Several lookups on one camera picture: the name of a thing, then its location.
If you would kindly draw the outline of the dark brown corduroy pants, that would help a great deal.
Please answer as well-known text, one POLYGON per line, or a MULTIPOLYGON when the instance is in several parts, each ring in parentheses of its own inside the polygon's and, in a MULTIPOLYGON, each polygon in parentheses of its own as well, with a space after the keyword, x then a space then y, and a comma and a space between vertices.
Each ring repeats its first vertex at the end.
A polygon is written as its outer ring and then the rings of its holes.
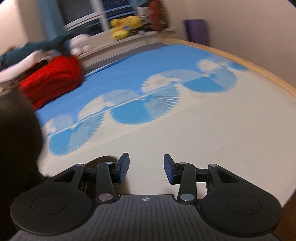
POLYGON ((17 90, 1 92, 1 240, 17 230, 30 240, 74 236, 95 224, 111 226, 116 201, 96 201, 98 164, 118 159, 103 156, 75 164, 46 179, 37 161, 43 147, 39 122, 17 90))

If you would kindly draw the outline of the blue white patterned bed sheet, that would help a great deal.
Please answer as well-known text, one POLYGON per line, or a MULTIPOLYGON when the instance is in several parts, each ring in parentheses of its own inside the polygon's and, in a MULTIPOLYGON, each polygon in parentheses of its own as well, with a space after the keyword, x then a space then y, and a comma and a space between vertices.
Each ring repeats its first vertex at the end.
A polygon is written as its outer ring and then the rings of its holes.
POLYGON ((177 193, 163 170, 170 154, 198 168, 219 164, 281 204, 295 190, 295 97, 198 48, 159 44, 98 63, 37 116, 45 175, 127 152, 131 193, 177 193))

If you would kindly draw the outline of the red folded garment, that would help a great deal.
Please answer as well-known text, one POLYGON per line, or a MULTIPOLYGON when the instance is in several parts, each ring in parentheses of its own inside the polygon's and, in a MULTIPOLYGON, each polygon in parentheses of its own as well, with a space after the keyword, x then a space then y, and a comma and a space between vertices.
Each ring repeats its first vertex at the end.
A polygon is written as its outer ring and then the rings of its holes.
POLYGON ((46 103, 78 87, 83 80, 83 71, 75 56, 60 55, 35 71, 19 84, 19 89, 38 110, 46 103))

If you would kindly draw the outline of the white window sill ledge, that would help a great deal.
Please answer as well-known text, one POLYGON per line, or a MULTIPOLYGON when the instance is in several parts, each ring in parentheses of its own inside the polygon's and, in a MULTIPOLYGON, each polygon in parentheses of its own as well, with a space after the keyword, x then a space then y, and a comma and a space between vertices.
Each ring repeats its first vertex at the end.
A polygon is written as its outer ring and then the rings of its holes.
POLYGON ((132 51, 136 48, 159 43, 161 39, 173 35, 175 32, 175 28, 168 28, 160 33, 157 31, 144 32, 119 41, 113 41, 111 32, 107 31, 106 33, 90 37, 90 48, 87 52, 78 56, 78 59, 82 66, 87 68, 97 62, 132 51))

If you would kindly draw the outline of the white plush toy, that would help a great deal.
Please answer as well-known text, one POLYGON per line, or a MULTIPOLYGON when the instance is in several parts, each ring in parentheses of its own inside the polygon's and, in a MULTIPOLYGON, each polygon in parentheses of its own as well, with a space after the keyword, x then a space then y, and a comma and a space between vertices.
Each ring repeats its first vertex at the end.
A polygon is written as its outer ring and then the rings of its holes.
POLYGON ((71 54, 78 57, 89 52, 92 47, 90 44, 91 36, 88 34, 80 34, 69 40, 71 54))

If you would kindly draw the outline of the purple box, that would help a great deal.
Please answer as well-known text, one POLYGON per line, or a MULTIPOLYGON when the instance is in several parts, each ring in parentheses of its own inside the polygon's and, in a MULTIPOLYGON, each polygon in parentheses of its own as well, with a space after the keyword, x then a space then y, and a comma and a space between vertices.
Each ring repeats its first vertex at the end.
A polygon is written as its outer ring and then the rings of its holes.
POLYGON ((210 46, 208 26, 204 19, 184 20, 188 42, 210 46))

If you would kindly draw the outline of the yellow plush toy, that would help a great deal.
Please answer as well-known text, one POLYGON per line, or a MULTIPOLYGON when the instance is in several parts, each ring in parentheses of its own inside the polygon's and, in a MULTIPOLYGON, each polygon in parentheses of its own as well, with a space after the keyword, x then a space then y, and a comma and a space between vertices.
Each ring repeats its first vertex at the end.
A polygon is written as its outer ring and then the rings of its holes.
POLYGON ((143 27, 143 20, 140 16, 127 16, 122 19, 113 19, 109 22, 111 27, 111 37, 114 41, 119 41, 136 34, 143 27))

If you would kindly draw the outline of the blue curtain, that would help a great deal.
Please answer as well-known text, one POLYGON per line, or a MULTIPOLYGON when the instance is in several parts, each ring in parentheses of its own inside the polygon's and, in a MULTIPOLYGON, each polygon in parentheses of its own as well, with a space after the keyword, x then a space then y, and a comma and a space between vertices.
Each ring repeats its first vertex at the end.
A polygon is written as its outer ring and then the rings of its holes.
POLYGON ((37 8, 46 40, 52 40, 65 32, 64 22, 56 0, 37 0, 37 8))

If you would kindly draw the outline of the red brown plush toy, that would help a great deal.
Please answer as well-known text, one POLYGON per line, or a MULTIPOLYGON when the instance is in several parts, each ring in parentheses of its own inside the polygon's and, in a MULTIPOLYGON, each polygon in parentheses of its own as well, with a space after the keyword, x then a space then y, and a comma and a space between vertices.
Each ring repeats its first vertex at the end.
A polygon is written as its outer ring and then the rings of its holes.
POLYGON ((168 13, 162 1, 149 2, 149 19, 153 31, 161 32, 169 27, 168 13))

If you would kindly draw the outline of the wooden bed frame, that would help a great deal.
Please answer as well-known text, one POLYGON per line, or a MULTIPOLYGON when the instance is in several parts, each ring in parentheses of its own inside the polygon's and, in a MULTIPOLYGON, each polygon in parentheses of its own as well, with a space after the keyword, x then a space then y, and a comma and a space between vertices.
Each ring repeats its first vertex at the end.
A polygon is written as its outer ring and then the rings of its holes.
MULTIPOLYGON (((289 93, 291 96, 295 97, 295 88, 291 86, 290 84, 286 83, 284 80, 276 76, 275 74, 265 70, 264 68, 250 62, 247 60, 244 60, 240 57, 237 57, 233 54, 224 52, 222 50, 218 50, 212 47, 208 47, 205 45, 188 42, 185 40, 179 40, 174 38, 161 38, 160 40, 162 43, 165 44, 183 44, 187 46, 191 46, 194 48, 198 48, 204 51, 208 51, 210 53, 219 55, 221 57, 224 57, 226 59, 229 59, 231 61, 234 61, 262 76, 267 78, 269 81, 273 82, 280 88, 282 88, 284 91, 289 93)), ((275 234, 281 239, 281 240, 295 240, 295 192, 290 196, 289 200, 285 203, 283 207, 283 215, 279 222, 279 225, 277 226, 275 230, 275 234)))

